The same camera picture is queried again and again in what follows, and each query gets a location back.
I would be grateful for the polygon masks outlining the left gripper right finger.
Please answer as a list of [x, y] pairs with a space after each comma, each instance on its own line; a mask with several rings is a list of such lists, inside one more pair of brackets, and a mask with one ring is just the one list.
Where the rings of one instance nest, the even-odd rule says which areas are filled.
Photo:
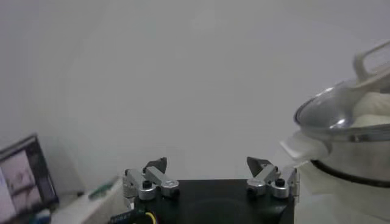
[[300, 176], [295, 167], [287, 166], [280, 170], [266, 159], [251, 156], [246, 158], [246, 162], [252, 174], [252, 178], [246, 181], [246, 191], [249, 197], [257, 198], [270, 191], [274, 198], [299, 199]]

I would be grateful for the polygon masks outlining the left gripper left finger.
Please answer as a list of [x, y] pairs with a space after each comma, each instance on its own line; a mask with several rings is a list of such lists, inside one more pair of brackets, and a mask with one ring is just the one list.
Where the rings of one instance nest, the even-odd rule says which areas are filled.
[[126, 169], [122, 181], [125, 196], [150, 201], [156, 198], [159, 191], [163, 197], [177, 198], [180, 195], [180, 184], [166, 175], [167, 165], [167, 157], [162, 157], [149, 161], [142, 171]]

